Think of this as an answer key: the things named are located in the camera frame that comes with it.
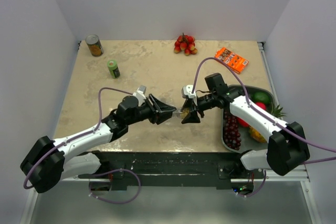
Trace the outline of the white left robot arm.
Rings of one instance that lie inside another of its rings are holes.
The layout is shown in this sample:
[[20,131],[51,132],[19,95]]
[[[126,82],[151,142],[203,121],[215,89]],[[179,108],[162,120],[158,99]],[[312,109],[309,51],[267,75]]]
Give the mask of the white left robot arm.
[[20,165],[25,174],[24,188],[34,188],[38,193],[50,190],[61,180],[65,165],[79,154],[119,139],[134,123],[148,120],[159,125],[170,119],[175,111],[176,107],[152,94],[143,101],[128,95],[116,109],[105,118],[100,118],[91,128],[54,140],[47,136],[40,137]]

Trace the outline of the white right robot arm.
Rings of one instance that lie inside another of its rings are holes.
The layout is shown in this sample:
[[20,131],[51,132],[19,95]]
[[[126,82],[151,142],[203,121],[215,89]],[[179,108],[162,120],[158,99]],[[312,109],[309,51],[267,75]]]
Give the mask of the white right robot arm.
[[234,173],[246,178],[254,169],[271,169],[284,176],[310,158],[302,126],[287,123],[250,100],[245,87],[228,86],[221,74],[215,73],[205,78],[209,93],[198,97],[194,85],[182,88],[185,102],[182,108],[188,110],[183,124],[200,123],[204,111],[212,108],[227,110],[231,115],[253,127],[267,142],[263,150],[247,150],[240,154],[239,162],[234,165]]

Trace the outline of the dark red grape bunch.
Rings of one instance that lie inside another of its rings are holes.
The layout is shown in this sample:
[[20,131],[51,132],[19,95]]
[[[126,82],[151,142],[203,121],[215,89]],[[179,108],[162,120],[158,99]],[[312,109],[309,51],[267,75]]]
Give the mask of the dark red grape bunch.
[[241,146],[240,133],[238,130],[237,118],[229,112],[224,111],[223,115],[223,140],[231,149],[239,150]]

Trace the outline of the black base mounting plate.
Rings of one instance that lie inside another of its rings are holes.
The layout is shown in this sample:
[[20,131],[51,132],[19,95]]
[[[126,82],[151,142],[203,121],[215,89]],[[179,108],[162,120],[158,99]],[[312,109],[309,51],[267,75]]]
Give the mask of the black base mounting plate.
[[124,190],[141,183],[161,187],[215,187],[253,184],[250,178],[262,179],[258,169],[247,171],[238,163],[236,153],[200,152],[100,152],[102,165],[97,172],[83,174],[81,179],[110,179],[113,190]]

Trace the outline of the orange cardboard box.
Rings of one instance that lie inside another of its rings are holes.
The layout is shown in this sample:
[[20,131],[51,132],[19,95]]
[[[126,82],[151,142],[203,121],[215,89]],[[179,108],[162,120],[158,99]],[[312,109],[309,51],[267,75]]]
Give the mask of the orange cardboard box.
[[249,61],[233,51],[223,47],[215,54],[215,58],[228,65],[235,73],[241,72],[248,66]]

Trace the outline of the grey fruit tray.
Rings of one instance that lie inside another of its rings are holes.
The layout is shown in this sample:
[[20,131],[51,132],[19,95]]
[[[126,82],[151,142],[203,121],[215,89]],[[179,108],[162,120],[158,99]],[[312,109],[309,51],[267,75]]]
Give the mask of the grey fruit tray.
[[[266,111],[268,113],[270,113],[272,105],[273,104],[276,105],[274,96],[269,91],[261,89],[261,88],[252,87],[252,86],[247,86],[246,89],[247,89],[247,92],[248,92],[248,95],[249,95],[249,99],[252,102],[253,102],[252,95],[255,92],[261,91],[261,92],[267,93],[270,96],[271,103],[269,105],[266,105],[266,107],[267,107]],[[263,149],[267,148],[267,142],[266,142],[266,140],[261,136],[260,133],[258,133],[251,126],[250,127],[242,127],[238,123],[238,130],[239,130],[239,133],[240,133],[241,146],[240,146],[240,149],[237,151],[237,150],[229,148],[224,143],[224,140],[223,140],[223,128],[222,128],[222,143],[224,144],[224,146],[228,150],[236,152],[236,153],[243,153],[243,152],[248,151],[248,150],[256,150],[256,151],[258,151],[258,150],[263,150]]]

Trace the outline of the bunch of red lychee fruits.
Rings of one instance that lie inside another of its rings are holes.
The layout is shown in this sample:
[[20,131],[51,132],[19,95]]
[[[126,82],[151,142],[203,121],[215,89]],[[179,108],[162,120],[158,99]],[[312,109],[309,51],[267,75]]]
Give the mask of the bunch of red lychee fruits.
[[195,37],[182,33],[174,43],[174,53],[183,52],[186,56],[196,55],[198,50],[195,46]]

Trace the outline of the green cylindrical container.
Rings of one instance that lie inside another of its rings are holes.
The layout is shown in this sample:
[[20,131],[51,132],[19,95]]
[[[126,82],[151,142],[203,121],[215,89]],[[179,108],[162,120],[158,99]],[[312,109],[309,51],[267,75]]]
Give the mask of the green cylindrical container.
[[118,68],[118,64],[115,60],[109,60],[107,62],[107,67],[108,67],[108,70],[112,78],[117,79],[120,77],[120,71]]

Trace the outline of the green avocado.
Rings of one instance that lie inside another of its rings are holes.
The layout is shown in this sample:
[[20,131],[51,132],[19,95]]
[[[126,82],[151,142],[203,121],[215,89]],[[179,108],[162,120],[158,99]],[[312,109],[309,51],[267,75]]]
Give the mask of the green avocado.
[[252,95],[252,100],[253,100],[254,103],[260,102],[260,103],[263,103],[265,105],[269,105],[271,103],[270,96],[267,93],[264,93],[264,92],[261,92],[261,91],[255,92]]

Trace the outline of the pineapple toy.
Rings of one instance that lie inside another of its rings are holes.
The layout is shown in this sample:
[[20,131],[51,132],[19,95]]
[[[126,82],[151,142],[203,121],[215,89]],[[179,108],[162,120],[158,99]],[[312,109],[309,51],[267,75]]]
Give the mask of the pineapple toy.
[[286,113],[282,111],[283,107],[281,107],[279,104],[278,105],[272,105],[270,114],[276,118],[282,118],[286,116]]

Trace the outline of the tin can with dark label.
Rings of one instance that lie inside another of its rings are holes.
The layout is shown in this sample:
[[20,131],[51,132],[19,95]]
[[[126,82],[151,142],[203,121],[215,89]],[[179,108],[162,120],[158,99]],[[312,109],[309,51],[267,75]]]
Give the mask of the tin can with dark label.
[[85,42],[90,50],[90,53],[94,57],[99,57],[104,53],[100,39],[97,35],[88,35],[85,38]]

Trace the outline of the aluminium frame rail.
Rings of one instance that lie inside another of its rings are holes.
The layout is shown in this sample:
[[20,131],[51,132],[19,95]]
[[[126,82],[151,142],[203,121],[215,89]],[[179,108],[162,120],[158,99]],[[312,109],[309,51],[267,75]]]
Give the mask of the aluminium frame rail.
[[[261,58],[263,60],[263,64],[264,64],[264,69],[268,78],[268,82],[270,85],[270,90],[272,95],[274,96],[275,99],[275,103],[276,105],[279,103],[278,101],[278,97],[276,94],[276,90],[274,87],[274,83],[270,74],[270,69],[267,63],[267,59],[266,59],[266,54],[265,54],[265,50],[264,50],[264,43],[263,42],[258,42],[257,43],[259,51],[260,51],[260,55]],[[275,181],[275,182],[279,182],[279,181],[285,181],[285,182],[309,182],[309,176],[308,176],[308,172],[306,170],[306,167],[303,166],[299,166],[298,168],[295,168],[294,170],[290,171],[287,175],[285,176],[280,176],[277,175],[274,172],[268,171],[267,172],[267,180],[269,181]]]

